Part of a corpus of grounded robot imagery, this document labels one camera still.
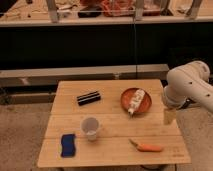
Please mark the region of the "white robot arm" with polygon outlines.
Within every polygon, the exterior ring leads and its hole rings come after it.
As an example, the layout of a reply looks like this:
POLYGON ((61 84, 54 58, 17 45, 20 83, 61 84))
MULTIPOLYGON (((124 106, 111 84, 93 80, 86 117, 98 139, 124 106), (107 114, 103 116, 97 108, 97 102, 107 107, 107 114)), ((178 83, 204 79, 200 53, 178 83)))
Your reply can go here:
POLYGON ((210 69, 203 61, 192 61, 168 71, 167 85, 161 94, 164 124, 170 125, 176 112, 188 99, 213 114, 213 85, 209 83, 210 69))

